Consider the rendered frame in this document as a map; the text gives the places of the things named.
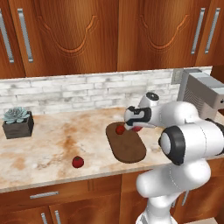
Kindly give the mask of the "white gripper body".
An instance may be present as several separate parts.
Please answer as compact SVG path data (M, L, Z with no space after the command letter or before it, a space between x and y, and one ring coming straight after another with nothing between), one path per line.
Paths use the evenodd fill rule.
M124 113L124 126L126 129L132 129L136 126L146 127L147 121L144 108L128 107Z

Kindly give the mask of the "brown wooden cutting board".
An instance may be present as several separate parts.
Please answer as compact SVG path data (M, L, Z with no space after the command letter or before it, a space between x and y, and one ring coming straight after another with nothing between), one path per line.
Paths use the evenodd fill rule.
M106 128L106 135L114 157L125 164L142 161L146 148L140 136L133 130L125 130L121 135L116 133L123 122L112 122Z

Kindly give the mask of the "red tomato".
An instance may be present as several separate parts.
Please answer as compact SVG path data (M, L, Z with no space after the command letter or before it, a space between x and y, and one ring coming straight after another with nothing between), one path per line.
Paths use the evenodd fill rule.
M84 165L84 159L80 156L73 158L72 165L74 168L81 168Z

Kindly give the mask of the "grey countertop appliance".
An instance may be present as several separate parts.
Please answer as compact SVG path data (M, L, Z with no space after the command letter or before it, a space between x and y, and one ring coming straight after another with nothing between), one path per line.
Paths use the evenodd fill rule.
M178 91L178 101L190 102L202 119L214 119L224 109L224 84L197 68L185 69Z

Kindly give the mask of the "carved wooden upper cupboard door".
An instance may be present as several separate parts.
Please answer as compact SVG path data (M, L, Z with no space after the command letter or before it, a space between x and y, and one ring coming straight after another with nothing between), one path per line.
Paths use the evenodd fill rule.
M119 71L195 65L211 0L119 0ZM200 15L206 8L195 54L191 54Z
M117 69L118 0L8 0L25 74L98 74ZM33 62L18 17L23 8Z

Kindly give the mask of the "wooden lower cupboard door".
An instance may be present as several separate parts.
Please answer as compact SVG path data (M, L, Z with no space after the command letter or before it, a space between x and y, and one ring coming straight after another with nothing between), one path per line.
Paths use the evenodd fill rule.
M53 224L59 211L61 224L119 224L120 194L110 194L92 199L49 206Z
M53 224L49 209L37 207L16 212L0 212L0 224L44 224L41 213L45 213L47 224Z
M200 188L191 190L185 204L182 193L176 200L171 215L178 224L199 221L218 215L224 206L224 157L208 160L211 178Z
M138 216L144 211L147 199L134 192L121 194L119 224L136 224Z

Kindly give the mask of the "wooden drawer front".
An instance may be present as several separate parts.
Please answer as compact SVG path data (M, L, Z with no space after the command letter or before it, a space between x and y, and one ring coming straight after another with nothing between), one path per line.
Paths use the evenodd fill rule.
M30 199L30 195L59 191L58 195ZM41 186L37 188L0 193L0 212L23 210L26 208L42 207L71 200L77 195L88 191L86 180L58 185Z

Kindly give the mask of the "succulent in dark wooden pot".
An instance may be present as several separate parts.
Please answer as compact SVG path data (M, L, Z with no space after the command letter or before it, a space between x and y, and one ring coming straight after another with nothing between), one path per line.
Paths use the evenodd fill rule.
M2 127L7 139L30 137L34 127L32 112L22 107L10 108L3 115Z

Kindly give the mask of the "grey wall outlet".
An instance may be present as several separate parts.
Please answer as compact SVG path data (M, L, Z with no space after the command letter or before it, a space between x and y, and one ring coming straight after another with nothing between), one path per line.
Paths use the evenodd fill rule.
M174 68L173 69L173 73L172 73L172 77L171 77L172 85L181 83L183 72L184 72L183 68Z

